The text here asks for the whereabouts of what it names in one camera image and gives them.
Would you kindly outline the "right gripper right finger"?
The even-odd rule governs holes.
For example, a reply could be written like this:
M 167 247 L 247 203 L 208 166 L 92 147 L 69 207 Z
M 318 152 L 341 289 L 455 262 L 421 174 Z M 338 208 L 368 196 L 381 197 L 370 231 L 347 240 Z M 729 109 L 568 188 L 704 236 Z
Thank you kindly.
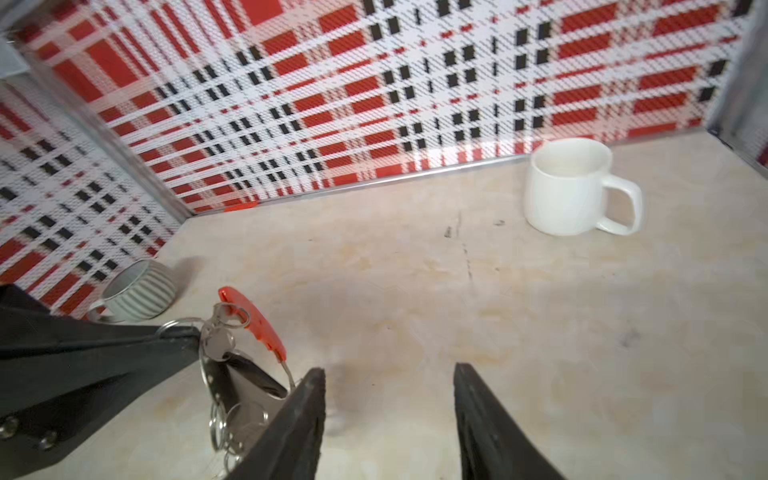
M 564 479 L 471 364 L 455 365 L 453 385 L 464 479 Z

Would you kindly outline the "key organizer with red handle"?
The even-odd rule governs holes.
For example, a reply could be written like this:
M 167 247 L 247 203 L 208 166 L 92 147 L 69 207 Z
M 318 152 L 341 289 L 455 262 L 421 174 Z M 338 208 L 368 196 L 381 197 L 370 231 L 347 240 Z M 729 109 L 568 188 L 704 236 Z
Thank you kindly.
M 296 383 L 287 365 L 287 352 L 272 325 L 239 290 L 218 290 L 219 302 L 210 318 L 183 318 L 160 326 L 156 335 L 184 324 L 199 326 L 198 355 L 203 382 L 211 398 L 209 435 L 213 450 L 223 454 L 231 473 L 279 413 Z M 271 353 L 288 379 L 284 387 L 236 345 L 235 334 L 245 331 Z

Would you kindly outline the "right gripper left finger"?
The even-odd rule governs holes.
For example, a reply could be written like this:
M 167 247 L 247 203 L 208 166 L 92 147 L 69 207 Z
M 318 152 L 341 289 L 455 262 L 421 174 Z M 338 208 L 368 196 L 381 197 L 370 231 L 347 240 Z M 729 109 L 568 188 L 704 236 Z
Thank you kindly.
M 308 371 L 229 479 L 314 479 L 326 419 L 326 374 Z

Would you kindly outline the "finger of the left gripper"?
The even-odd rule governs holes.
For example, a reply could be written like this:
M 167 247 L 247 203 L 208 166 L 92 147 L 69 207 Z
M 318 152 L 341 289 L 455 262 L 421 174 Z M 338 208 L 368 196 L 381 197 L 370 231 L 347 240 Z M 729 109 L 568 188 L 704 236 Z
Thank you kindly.
M 52 466 L 139 396 L 198 359 L 193 327 L 115 326 L 56 316 L 1 288 L 1 476 Z

